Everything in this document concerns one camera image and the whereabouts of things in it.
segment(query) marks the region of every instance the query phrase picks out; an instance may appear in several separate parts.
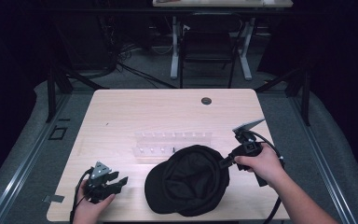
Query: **person's left hand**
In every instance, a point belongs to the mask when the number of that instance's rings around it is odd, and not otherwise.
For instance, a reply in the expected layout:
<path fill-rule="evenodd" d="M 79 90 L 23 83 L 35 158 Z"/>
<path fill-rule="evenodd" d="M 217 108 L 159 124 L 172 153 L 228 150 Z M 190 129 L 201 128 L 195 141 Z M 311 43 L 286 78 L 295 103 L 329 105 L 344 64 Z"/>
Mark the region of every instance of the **person's left hand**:
<path fill-rule="evenodd" d="M 77 194 L 78 206 L 75 210 L 74 224 L 97 223 L 101 212 L 115 199 L 116 196 L 115 194 L 111 194 L 100 203 L 91 203 L 88 201 L 87 196 L 85 197 L 84 194 L 86 183 L 87 180 L 83 180 L 81 182 L 79 192 Z"/>

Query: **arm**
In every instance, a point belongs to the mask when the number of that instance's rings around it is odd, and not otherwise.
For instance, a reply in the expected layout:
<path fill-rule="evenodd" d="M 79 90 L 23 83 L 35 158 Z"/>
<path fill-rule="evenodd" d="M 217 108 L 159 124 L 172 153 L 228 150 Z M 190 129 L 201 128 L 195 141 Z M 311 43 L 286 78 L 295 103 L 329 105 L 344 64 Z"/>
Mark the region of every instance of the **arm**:
<path fill-rule="evenodd" d="M 257 157 L 239 156 L 235 162 L 252 167 L 277 191 L 294 223 L 337 223 L 283 170 L 274 150 L 262 144 Z"/>
<path fill-rule="evenodd" d="M 115 199 L 115 195 L 111 194 L 105 200 L 100 203 L 91 203 L 87 200 L 87 197 L 84 198 L 84 188 L 86 186 L 87 180 L 83 180 L 80 185 L 79 192 L 77 194 L 78 204 L 74 224 L 94 224 L 97 223 L 98 217 L 101 212 Z"/>

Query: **black cap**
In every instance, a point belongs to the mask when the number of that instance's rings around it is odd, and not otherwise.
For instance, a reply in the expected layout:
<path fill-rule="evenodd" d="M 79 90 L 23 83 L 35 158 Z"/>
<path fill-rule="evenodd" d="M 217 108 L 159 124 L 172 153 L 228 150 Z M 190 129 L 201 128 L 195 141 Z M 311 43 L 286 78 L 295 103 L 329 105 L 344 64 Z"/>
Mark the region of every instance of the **black cap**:
<path fill-rule="evenodd" d="M 158 214 L 194 217 L 215 209 L 229 183 L 228 168 L 221 169 L 220 153 L 205 146 L 178 150 L 154 167 L 145 181 L 145 196 Z"/>

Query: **white desk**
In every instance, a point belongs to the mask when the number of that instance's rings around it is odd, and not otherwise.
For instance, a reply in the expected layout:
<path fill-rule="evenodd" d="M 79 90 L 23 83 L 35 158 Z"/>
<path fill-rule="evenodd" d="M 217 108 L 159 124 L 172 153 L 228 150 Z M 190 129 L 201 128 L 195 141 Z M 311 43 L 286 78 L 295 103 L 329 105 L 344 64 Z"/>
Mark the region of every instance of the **white desk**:
<path fill-rule="evenodd" d="M 212 103 L 202 104 L 203 97 L 209 97 Z M 154 213 L 145 199 L 145 178 L 168 157 L 139 158 L 132 150 L 137 145 L 136 133 L 211 133 L 210 147 L 226 157 L 239 145 L 232 129 L 262 118 L 253 90 L 96 91 L 56 190 L 64 200 L 51 204 L 48 220 L 69 219 L 76 183 L 96 161 L 119 171 L 118 179 L 129 177 L 128 184 L 101 215 L 101 221 L 265 219 L 278 198 L 276 192 L 268 186 L 258 187 L 255 176 L 238 171 L 237 166 L 229 168 L 229 186 L 213 211 L 198 217 Z M 253 131 L 271 141 L 265 121 Z M 288 219 L 283 206 L 275 218 Z"/>
<path fill-rule="evenodd" d="M 291 0 L 179 0 L 166 3 L 157 3 L 157 0 L 153 0 L 154 7 L 271 7 L 271 8 L 284 8 L 291 7 L 293 2 Z M 249 48 L 249 43 L 252 37 L 252 33 L 255 27 L 255 19 L 251 19 L 246 22 L 244 35 L 243 49 L 240 50 L 240 60 L 243 75 L 246 80 L 252 80 L 251 70 L 249 68 L 248 61 L 246 59 L 246 53 Z M 171 65 L 171 78 L 177 78 L 179 55 L 177 48 L 177 34 L 178 27 L 176 18 L 173 17 L 172 21 L 172 65 Z"/>

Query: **chair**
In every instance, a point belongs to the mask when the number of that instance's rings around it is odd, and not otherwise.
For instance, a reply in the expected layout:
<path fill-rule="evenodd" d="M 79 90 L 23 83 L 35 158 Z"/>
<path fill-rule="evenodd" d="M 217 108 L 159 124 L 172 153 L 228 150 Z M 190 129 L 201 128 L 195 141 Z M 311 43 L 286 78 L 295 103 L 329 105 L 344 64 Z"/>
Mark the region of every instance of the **chair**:
<path fill-rule="evenodd" d="M 198 12 L 185 16 L 180 27 L 183 32 L 179 48 L 180 88 L 183 88 L 185 63 L 222 63 L 222 69 L 231 63 L 228 82 L 228 88 L 231 88 L 238 45 L 245 27 L 241 16 Z"/>

